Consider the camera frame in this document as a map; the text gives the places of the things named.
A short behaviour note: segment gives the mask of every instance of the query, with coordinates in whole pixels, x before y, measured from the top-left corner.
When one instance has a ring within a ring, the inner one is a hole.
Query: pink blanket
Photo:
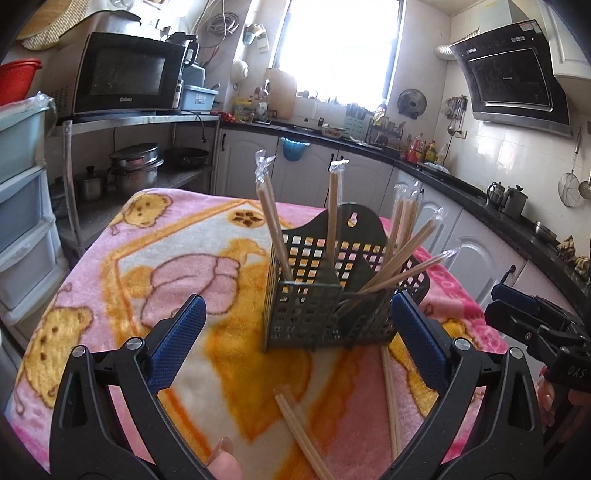
[[[285,228],[319,212],[282,204],[278,211]],[[315,478],[274,401],[273,389],[287,384],[335,478],[378,478],[392,462],[379,348],[262,353],[270,248],[258,202],[181,190],[136,194],[64,282],[25,354],[8,415],[38,461],[50,468],[51,414],[71,349],[118,348],[199,293],[206,327],[173,386],[158,396],[196,455],[205,460],[229,436],[246,479]],[[428,258],[422,249],[415,256]],[[423,311],[452,337],[503,353],[506,345],[459,283],[441,266],[428,274]],[[389,350],[406,444],[437,394],[423,384],[399,336]],[[113,396],[134,452],[149,459],[121,396]],[[460,452],[480,401],[475,394],[447,458]]]

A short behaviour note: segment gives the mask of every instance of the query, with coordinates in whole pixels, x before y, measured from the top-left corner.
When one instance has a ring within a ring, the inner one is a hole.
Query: teapot
[[[498,209],[503,203],[505,187],[501,182],[492,182],[486,189],[486,205]]]

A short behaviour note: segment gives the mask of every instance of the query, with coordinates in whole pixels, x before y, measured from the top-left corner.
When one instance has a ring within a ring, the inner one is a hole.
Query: hanging hole
[[[349,228],[353,228],[355,225],[357,225],[357,212],[353,212],[349,220],[347,220],[347,226]]]

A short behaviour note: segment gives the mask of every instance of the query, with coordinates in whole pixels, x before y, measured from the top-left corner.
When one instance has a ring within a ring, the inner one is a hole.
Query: bottle
[[[435,140],[432,140],[429,145],[429,148],[425,152],[425,161],[434,163],[436,159],[437,159],[436,143],[435,143]]]
[[[419,135],[414,139],[413,146],[410,147],[407,155],[407,161],[412,163],[418,163],[418,156],[421,151],[421,143],[423,143],[423,132],[419,133]]]
[[[413,136],[411,134],[408,134],[408,137],[406,139],[405,142],[402,142],[402,144],[400,145],[400,159],[401,160],[406,160],[406,157],[408,155],[408,151],[410,150],[410,144],[413,141]]]
[[[442,146],[441,150],[437,154],[437,162],[436,163],[443,165],[443,161],[445,160],[445,157],[447,155],[447,150],[449,150],[449,143],[446,143],[445,145]]]

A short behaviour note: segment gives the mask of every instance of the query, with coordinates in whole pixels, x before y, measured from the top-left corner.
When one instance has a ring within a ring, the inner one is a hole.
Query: range hood
[[[475,119],[572,136],[566,94],[536,20],[494,28],[450,48],[466,78]]]

